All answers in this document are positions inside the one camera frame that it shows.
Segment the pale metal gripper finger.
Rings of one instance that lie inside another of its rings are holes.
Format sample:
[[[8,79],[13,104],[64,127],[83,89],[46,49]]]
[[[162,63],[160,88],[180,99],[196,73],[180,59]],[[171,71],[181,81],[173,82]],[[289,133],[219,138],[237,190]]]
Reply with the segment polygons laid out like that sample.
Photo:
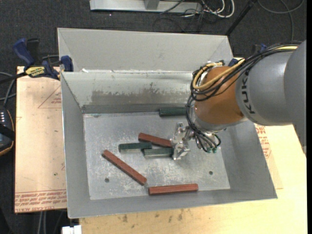
[[[190,152],[190,148],[188,146],[188,144],[186,143],[177,143],[174,146],[174,151],[172,154],[172,158],[173,160],[179,160],[182,157],[186,156],[188,153]]]
[[[182,122],[178,122],[175,126],[174,133],[171,138],[171,143],[180,143],[183,141],[185,128]]]

